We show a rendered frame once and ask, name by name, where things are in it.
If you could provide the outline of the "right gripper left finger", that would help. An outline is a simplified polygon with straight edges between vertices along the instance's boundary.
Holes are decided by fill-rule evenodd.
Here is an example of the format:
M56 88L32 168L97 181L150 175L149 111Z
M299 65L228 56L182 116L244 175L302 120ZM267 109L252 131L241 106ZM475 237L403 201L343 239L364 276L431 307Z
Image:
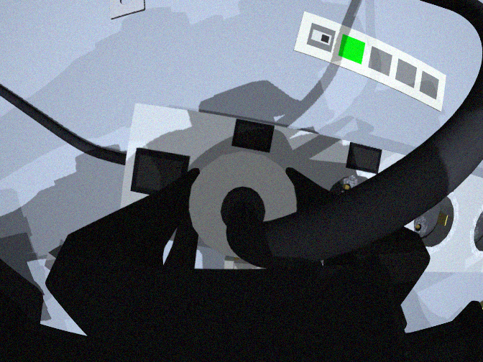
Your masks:
M189 199L199 174L199 168L193 168L161 190L68 234L57 257L194 269L198 233L190 218ZM175 230L163 264L165 246Z

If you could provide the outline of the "white diagram card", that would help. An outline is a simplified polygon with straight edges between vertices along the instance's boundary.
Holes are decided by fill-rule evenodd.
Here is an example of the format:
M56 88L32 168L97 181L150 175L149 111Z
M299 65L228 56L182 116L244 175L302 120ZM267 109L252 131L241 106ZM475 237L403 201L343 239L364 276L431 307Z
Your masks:
M305 11L294 51L363 75L441 112L446 75L355 29Z

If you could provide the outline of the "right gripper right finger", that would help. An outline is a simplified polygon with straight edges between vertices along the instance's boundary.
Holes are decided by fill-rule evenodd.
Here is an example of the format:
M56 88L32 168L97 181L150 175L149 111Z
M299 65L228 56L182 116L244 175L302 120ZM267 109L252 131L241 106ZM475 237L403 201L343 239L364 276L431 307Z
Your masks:
M296 212L337 195L292 167L287 167L285 173L295 188ZM293 268L378 262L387 267L400 304L402 304L426 270L430 259L430 254L419 233L404 226L368 248L325 259L323 265L321 261L317 261Z

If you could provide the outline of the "white power strip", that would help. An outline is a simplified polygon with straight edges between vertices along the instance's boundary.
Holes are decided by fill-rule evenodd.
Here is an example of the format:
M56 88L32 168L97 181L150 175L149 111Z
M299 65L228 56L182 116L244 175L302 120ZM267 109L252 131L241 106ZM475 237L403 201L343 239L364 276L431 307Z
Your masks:
M272 124L135 103L121 208L242 151L264 155L284 171L292 167L337 195L405 156ZM419 233L430 254L425 272L483 272L483 178L472 175L405 227Z

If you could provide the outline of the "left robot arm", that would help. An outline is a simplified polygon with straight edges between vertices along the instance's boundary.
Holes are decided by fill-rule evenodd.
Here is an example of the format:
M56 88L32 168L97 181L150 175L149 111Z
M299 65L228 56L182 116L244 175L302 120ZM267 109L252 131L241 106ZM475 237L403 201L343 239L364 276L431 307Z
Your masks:
M8 302L14 302L14 300L12 300L10 297L8 297L0 290L0 317Z

